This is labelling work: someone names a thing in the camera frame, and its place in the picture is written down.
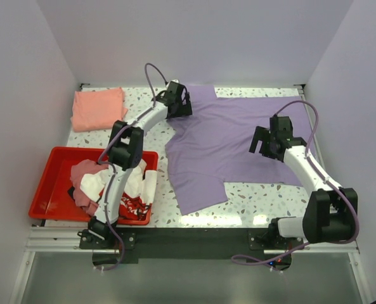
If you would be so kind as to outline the purple t shirt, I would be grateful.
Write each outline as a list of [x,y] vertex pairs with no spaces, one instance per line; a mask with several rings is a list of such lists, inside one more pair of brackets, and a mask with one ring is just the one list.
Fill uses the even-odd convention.
[[294,136],[310,136],[305,106],[295,97],[218,98],[211,85],[187,90],[193,113],[168,121],[175,134],[165,146],[183,215],[227,201],[227,182],[301,185],[284,163],[249,151],[256,127],[268,128],[275,113],[290,117]]

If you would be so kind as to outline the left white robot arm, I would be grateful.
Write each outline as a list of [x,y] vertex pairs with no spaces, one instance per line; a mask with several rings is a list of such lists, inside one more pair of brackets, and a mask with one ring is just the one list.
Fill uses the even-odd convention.
[[137,117],[126,122],[116,121],[110,142],[99,162],[107,157],[109,180],[99,206],[88,223],[83,241],[94,241],[101,248],[110,248],[118,238],[115,226],[126,182],[143,156],[144,136],[163,120],[187,117],[192,114],[190,93],[185,85],[170,81],[165,90],[154,95],[151,105]]

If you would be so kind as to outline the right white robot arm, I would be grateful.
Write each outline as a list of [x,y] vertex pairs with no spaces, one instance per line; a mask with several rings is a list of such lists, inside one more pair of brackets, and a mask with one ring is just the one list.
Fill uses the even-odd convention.
[[267,233],[271,247],[283,248],[290,238],[303,238],[312,244],[355,239],[359,231],[356,191],[331,179],[307,149],[306,141],[293,135],[289,117],[273,115],[268,128],[256,127],[249,151],[284,163],[309,196],[303,216],[271,221]]

